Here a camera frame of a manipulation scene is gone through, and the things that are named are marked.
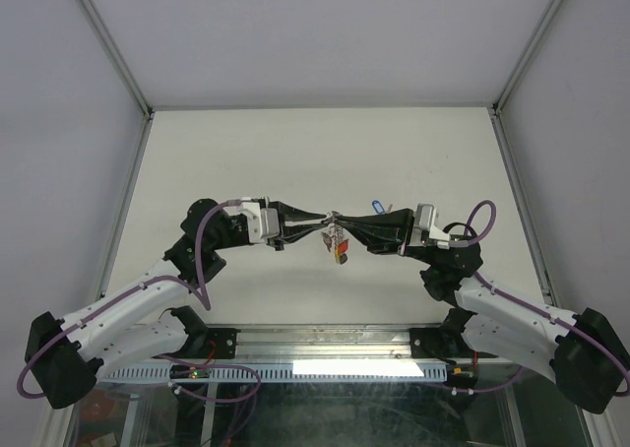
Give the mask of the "key with blue tag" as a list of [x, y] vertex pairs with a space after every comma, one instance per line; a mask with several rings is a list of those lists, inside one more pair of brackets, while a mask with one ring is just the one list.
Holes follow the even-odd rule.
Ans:
[[373, 200], [371, 206], [376, 215], [386, 215], [393, 211], [392, 204], [385, 206], [380, 200]]

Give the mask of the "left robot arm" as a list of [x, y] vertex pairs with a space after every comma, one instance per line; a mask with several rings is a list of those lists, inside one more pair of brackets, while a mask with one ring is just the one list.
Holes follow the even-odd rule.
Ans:
[[209, 282], [226, 265], [220, 251], [259, 244], [282, 250], [326, 224], [323, 214], [267, 198], [194, 202], [180, 238], [137, 281], [60, 318], [45, 312], [31, 322], [19, 395], [63, 409], [119, 368], [177, 352], [198, 355], [206, 325], [186, 299], [211, 309]]

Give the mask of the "large keyring with yellow grip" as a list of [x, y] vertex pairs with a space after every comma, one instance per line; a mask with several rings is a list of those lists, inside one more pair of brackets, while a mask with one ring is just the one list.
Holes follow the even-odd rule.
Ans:
[[338, 222], [339, 216], [336, 211], [328, 213], [320, 234], [328, 252], [334, 257], [336, 264], [341, 266], [348, 260], [349, 238]]

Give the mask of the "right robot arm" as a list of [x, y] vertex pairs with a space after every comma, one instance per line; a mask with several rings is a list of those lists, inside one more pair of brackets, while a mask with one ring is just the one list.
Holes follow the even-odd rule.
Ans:
[[481, 274], [481, 241], [489, 231], [465, 223], [463, 233], [439, 227], [428, 204], [416, 210], [348, 217], [333, 222], [375, 255], [398, 254], [426, 264], [428, 294], [451, 305], [440, 343], [451, 355], [488, 353], [536, 372], [577, 407], [601, 414], [629, 394], [629, 352], [607, 318], [536, 302]]

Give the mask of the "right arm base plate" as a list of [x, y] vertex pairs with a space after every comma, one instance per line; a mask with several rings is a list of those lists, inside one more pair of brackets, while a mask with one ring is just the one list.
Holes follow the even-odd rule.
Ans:
[[437, 327], [409, 328], [409, 349], [412, 358], [446, 358], [448, 345]]

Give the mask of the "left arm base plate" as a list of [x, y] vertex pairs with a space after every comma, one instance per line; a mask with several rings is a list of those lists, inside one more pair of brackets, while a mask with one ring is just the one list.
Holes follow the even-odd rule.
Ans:
[[196, 356], [206, 359], [211, 355], [212, 360], [234, 359], [239, 333], [231, 327], [208, 327]]

